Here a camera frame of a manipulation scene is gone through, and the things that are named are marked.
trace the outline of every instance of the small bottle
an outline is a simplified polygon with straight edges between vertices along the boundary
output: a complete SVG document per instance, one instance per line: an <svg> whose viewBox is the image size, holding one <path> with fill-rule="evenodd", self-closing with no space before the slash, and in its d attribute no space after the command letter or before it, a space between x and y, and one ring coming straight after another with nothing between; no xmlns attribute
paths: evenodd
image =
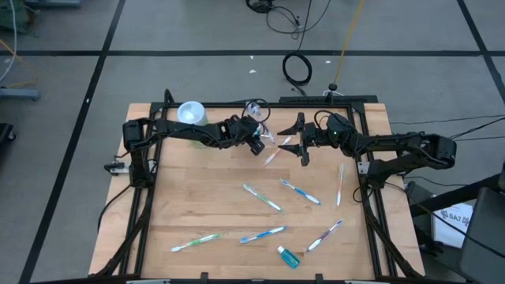
<svg viewBox="0 0 505 284"><path fill-rule="evenodd" d="M296 268L300 264L300 260L289 250L279 246L277 251L281 254L281 257L286 263L291 266L291 268Z"/></svg>

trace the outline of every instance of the wooden table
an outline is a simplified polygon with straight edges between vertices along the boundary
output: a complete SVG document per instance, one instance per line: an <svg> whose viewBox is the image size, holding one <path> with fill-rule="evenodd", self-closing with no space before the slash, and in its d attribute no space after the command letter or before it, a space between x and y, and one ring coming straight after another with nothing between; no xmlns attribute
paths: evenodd
<svg viewBox="0 0 505 284"><path fill-rule="evenodd" d="M149 104L130 105L128 119L147 117L149 107ZM370 135L391 133L383 104L365 104L365 109ZM317 110L272 109L267 123L273 132L278 132L292 126L299 111L305 112L306 120L311 121ZM329 110L347 115L342 109ZM241 109L215 108L207 112L209 121L221 121L240 114ZM176 109L170 109L168 118L177 120L176 113ZM261 168L275 148L266 144L256 157L247 146L196 149L187 140L164 140L143 278L199 278L201 272L208 272L209 278L314 279L316 273L322 273L328 280L374 279L363 209L351 196L358 186L354 161L340 150L310 148L311 161L307 167L302 167L295 155L281 152L271 164ZM392 159L395 153L376 153L375 157ZM346 164L342 203L335 209L341 163ZM313 194L322 205L313 204L281 185L280 178ZM400 177L391 177L388 181L402 186ZM108 200L128 182L127 175L112 177ZM279 214L246 192L241 187L245 182L281 206L283 213ZM382 193L392 241L413 268L424 274L406 195L390 186ZM130 190L104 215L90 273L102 268L124 240L132 198L133 190ZM342 227L320 247L305 252L337 219L344 219ZM240 237L277 226L288 226L288 229L245 245L239 243ZM214 233L222 233L223 237L180 252L170 250ZM386 275L383 246L377 240L382 271ZM301 265L296 270L280 258L276 251L280 245L299 256ZM136 250L137 243L130 254L130 271L133 271Z"/></svg>

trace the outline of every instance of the green toothbrush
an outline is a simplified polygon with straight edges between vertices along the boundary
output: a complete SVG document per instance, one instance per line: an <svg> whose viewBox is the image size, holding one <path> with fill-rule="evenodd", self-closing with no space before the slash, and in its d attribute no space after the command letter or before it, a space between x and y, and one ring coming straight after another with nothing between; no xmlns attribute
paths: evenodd
<svg viewBox="0 0 505 284"><path fill-rule="evenodd" d="M218 237L221 237L221 234L212 234L210 236L202 237L200 240L190 241L189 243L187 243L185 245L181 245L181 246L172 248L172 252L178 252L183 248L187 248L187 247L194 246L194 245L199 245L205 241L212 241Z"/></svg>

